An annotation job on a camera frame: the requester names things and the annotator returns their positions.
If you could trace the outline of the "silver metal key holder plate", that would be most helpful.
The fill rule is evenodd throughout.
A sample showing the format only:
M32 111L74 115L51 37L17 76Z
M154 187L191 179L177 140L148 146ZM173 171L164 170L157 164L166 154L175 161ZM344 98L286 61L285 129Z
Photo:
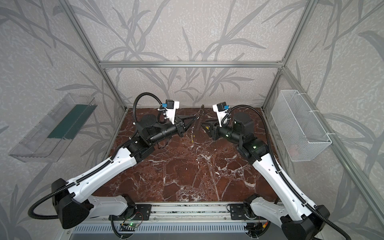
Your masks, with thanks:
M205 105L201 105L199 111L198 111L198 114L199 114L199 118L200 119L203 119L204 118L204 115L205 115Z

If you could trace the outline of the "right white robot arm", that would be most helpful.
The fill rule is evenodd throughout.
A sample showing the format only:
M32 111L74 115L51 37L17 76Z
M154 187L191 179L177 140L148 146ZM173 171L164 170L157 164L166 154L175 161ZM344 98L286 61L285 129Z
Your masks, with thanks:
M273 160L273 151L254 134L254 122L246 113L237 113L232 126L221 126L218 120L202 123L203 130L216 141L220 138L235 144L240 155L255 168L269 183L281 202L268 202L254 194L244 200L243 211L246 218L265 218L279 226L289 240L313 240L324 228L325 222L309 208L318 210L328 218L330 213L323 206L317 206L285 174L280 164Z

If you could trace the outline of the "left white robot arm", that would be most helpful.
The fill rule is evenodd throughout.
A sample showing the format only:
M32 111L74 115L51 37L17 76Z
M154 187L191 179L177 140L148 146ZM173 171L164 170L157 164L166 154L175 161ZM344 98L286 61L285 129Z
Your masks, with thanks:
M145 115L136 122L136 135L123 143L112 156L75 178L53 182L52 191L68 187L52 198L62 228L71 229L88 218L119 216L134 207L134 202L128 196L96 197L93 194L116 175L151 155L157 143L174 135L183 137L197 118L176 116L174 122L161 124L156 116Z

